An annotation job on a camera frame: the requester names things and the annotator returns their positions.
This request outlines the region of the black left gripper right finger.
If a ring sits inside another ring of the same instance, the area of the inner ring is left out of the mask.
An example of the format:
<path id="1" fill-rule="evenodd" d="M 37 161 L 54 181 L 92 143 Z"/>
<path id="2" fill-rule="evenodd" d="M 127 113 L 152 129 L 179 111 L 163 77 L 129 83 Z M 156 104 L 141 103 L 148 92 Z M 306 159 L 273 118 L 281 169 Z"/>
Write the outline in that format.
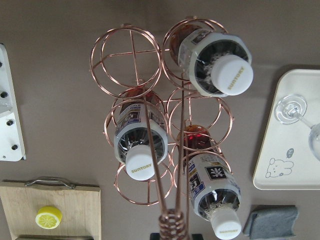
<path id="1" fill-rule="evenodd" d="M 193 233 L 193 234 L 191 235 L 191 239 L 192 239 L 192 240 L 202 240 L 202 234 L 200 234 L 200 233 Z"/>

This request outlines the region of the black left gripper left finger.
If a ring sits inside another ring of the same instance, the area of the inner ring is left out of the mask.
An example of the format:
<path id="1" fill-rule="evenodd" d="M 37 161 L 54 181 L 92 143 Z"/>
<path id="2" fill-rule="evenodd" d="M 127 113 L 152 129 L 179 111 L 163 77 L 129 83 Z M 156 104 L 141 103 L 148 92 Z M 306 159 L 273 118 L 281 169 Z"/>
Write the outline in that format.
<path id="1" fill-rule="evenodd" d="M 160 240 L 160 234 L 157 232 L 153 232 L 149 236 L 149 240 Z"/>

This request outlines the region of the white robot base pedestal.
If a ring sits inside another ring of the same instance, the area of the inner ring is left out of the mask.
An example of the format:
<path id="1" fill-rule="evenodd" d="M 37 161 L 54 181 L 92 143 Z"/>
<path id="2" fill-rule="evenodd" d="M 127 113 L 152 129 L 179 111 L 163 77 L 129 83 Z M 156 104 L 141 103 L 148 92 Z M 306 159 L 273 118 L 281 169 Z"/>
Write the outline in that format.
<path id="1" fill-rule="evenodd" d="M 26 160 L 22 129 L 6 47 L 0 45 L 0 160 Z"/>

